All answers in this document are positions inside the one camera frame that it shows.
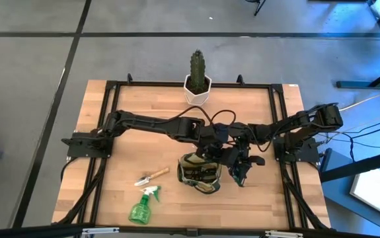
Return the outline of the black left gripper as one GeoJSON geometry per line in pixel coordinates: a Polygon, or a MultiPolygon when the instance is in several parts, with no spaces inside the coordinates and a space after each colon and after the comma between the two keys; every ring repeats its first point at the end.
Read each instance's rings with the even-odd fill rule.
{"type": "Polygon", "coordinates": [[[221,149],[228,142],[229,126],[217,123],[201,128],[201,147],[196,148],[195,155],[202,159],[220,159],[221,149]]]}

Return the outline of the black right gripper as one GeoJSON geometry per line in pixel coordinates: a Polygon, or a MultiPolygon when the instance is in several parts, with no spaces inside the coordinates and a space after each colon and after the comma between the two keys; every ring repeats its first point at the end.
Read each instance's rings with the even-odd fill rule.
{"type": "Polygon", "coordinates": [[[241,163],[241,174],[246,176],[253,158],[249,155],[252,133],[246,124],[232,124],[232,138],[235,140],[235,147],[222,149],[221,164],[229,168],[235,168],[237,163],[241,163]]]}

